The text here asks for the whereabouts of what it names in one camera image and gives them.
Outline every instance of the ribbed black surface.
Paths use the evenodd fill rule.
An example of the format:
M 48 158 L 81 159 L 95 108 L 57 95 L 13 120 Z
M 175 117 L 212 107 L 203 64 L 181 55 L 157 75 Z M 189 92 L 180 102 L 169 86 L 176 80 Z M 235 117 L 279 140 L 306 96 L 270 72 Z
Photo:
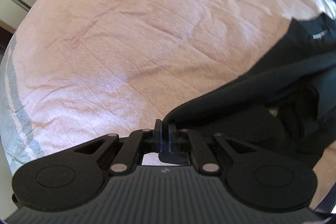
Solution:
M 114 177 L 94 200 L 66 212 L 22 208 L 8 224 L 302 224 L 318 218 L 309 209 L 274 214 L 259 212 L 233 199 L 218 178 L 192 166 L 139 166 Z

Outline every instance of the bed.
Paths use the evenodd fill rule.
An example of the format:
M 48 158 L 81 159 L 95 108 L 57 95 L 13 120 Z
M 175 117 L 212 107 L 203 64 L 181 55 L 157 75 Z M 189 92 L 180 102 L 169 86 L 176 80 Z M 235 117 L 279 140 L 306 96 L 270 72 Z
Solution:
M 0 133 L 14 173 L 107 133 L 152 128 L 184 102 L 247 72 L 291 18 L 332 0 L 37 0 L 0 66 Z M 314 208 L 335 182 L 316 165 Z M 144 164 L 160 165 L 157 155 Z

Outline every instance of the circular pad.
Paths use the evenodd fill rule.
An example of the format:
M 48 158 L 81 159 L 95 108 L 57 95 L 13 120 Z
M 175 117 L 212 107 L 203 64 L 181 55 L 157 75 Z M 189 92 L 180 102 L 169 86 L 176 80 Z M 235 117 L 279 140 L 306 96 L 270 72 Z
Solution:
M 276 165 L 260 167 L 255 171 L 254 175 L 259 183 L 273 188 L 290 185 L 294 179 L 291 171 L 283 166 Z
M 50 166 L 41 169 L 36 174 L 36 180 L 44 187 L 59 188 L 70 184 L 76 173 L 66 166 Z

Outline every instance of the metal rivet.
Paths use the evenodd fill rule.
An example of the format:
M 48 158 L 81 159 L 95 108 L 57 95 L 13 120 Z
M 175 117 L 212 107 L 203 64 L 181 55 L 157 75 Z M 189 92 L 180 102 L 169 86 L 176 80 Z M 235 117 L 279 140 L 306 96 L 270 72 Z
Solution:
M 217 164 L 204 164 L 202 169 L 206 172 L 216 172 L 219 170 L 219 166 Z
M 113 164 L 111 166 L 113 172 L 124 172 L 127 170 L 127 165 L 125 164 Z

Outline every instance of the black plastic mount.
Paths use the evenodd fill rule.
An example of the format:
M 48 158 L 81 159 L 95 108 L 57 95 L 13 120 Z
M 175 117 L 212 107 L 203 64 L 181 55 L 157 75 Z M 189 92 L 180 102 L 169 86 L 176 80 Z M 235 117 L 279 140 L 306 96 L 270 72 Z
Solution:
M 75 208 L 97 197 L 112 177 L 127 176 L 146 153 L 164 149 L 162 123 L 128 138 L 107 134 L 34 160 L 14 175 L 14 200 L 36 211 Z M 265 212 L 291 212 L 309 205 L 317 186 L 312 170 L 298 161 L 216 133 L 169 126 L 169 152 L 184 153 L 204 176 L 218 177 L 240 202 Z

